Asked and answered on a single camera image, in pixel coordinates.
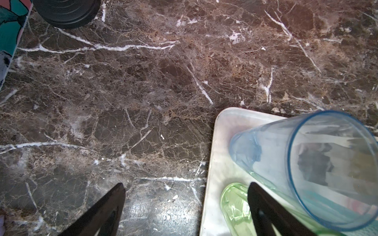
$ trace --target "cup rim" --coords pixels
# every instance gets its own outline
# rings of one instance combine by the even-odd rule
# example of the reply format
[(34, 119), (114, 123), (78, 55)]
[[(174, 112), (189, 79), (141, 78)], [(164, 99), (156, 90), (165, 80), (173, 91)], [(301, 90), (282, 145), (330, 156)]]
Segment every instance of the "cup rim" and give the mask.
[(304, 202), (302, 201), (301, 197), (299, 196), (299, 193), (294, 185), (294, 181), (293, 181), (293, 177), (292, 177), (292, 174), (291, 174), (291, 166), (290, 166), (290, 153), (291, 153), (291, 149), (292, 149), (292, 145), (293, 145), (293, 141), (299, 131), (299, 129), (307, 122), (309, 121), (311, 118), (315, 117), (315, 116), (318, 116), (318, 115), (321, 115), (321, 114), (331, 114), (331, 113), (336, 113), (336, 114), (340, 114), (342, 116), (346, 116), (348, 118), (351, 118), (352, 120), (354, 120), (358, 125), (361, 125), (363, 127), (363, 129), (365, 129), (365, 131), (367, 131), (370, 135), (371, 135), (371, 138), (373, 140), (375, 140), (375, 143), (378, 147), (378, 142), (377, 140), (375, 139), (374, 135), (372, 134), (372, 132), (370, 132), (370, 130), (368, 130), (365, 125), (360, 122), (358, 119), (354, 118), (353, 116), (347, 114), (347, 113), (344, 113), (344, 112), (341, 112), (341, 111), (334, 111), (334, 110), (326, 110), (326, 111), (318, 111), (318, 112), (314, 112), (310, 115), (308, 115), (305, 119), (303, 119), (297, 126), (296, 128), (293, 130), (291, 136), (290, 136), (290, 139), (289, 139), (289, 145), (288, 145), (288, 149), (287, 149), (287, 162), (286, 162), (286, 165), (287, 165), (287, 172), (288, 172), (288, 178), (289, 178), (289, 184), (290, 184), (290, 188), (291, 188), (291, 191), (294, 193), (295, 197), (297, 198), (297, 200), (299, 201), (300, 205), (303, 207), (303, 209), (306, 211), (307, 214), (309, 214), (313, 219), (315, 219), (318, 223), (322, 224), (323, 226), (327, 227), (327, 228), (330, 228), (330, 229), (333, 229), (333, 230), (336, 230), (336, 231), (355, 231), (355, 230), (360, 230), (366, 226), (368, 226), (370, 223), (372, 223), (377, 217), (378, 217), (378, 209), (376, 210), (375, 214), (371, 217), (371, 219), (369, 219), (368, 221), (366, 221), (365, 223), (359, 225), (359, 226), (354, 226), (354, 227), (349, 227), (349, 228), (343, 228), (343, 227), (340, 227), (340, 226), (337, 226), (335, 225), (334, 223), (332, 222), (329, 222), (329, 221), (326, 221), (326, 220), (323, 220), (322, 218), (319, 218), (317, 216), (315, 216), (309, 209), (308, 207), (304, 204)]

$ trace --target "blue plastic cup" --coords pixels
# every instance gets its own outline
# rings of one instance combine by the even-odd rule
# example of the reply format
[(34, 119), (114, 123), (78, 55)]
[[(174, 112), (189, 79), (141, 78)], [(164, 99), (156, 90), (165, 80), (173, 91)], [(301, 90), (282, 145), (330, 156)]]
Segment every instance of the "blue plastic cup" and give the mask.
[(378, 144), (345, 113), (310, 113), (237, 133), (229, 152), (325, 227), (359, 230), (378, 216)]

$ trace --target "white tray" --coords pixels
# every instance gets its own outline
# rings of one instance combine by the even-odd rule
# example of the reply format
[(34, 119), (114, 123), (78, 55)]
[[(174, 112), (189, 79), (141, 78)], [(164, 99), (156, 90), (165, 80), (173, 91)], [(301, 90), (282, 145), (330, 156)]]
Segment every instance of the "white tray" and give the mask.
[[(220, 209), (220, 195), (229, 184), (238, 182), (248, 186), (252, 181), (256, 181), (232, 161), (228, 146), (233, 135), (282, 119), (285, 117), (236, 107), (224, 109), (219, 113), (215, 120), (200, 236), (230, 236)], [(274, 198), (279, 198), (264, 186), (262, 187)]]

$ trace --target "colorful patterned fabric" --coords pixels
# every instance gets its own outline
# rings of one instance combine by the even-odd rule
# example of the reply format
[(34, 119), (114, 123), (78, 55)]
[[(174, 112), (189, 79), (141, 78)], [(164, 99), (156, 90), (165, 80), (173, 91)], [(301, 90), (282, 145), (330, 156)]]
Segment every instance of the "colorful patterned fabric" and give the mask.
[(31, 8), (31, 0), (0, 0), (0, 89)]

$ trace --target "brown marble surface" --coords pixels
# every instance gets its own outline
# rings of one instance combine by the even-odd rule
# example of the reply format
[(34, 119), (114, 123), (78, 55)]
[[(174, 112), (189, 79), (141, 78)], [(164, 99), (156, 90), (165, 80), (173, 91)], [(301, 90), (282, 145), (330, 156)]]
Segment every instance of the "brown marble surface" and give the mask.
[(6, 235), (57, 235), (118, 182), (118, 235), (197, 235), (226, 107), (377, 132), (376, 1), (104, 3), (75, 30), (30, 16), (0, 93)]

